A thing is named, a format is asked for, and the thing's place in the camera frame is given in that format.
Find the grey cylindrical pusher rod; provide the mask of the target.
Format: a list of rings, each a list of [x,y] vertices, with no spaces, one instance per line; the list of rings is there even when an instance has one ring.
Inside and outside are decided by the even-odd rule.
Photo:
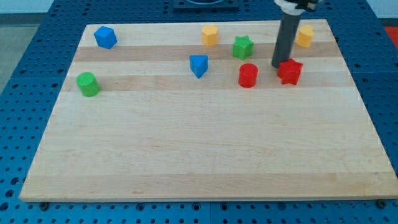
[[[301,15],[282,14],[271,65],[279,68],[281,62],[288,61],[299,26]]]

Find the white pusher mount collar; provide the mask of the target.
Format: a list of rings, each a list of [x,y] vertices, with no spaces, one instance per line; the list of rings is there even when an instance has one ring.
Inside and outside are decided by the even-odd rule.
[[[289,15],[301,15],[305,11],[314,12],[322,0],[274,0],[280,9]]]

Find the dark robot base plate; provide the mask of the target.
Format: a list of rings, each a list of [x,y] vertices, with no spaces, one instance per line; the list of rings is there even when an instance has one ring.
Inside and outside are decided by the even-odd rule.
[[[174,11],[238,9],[239,0],[172,0]]]

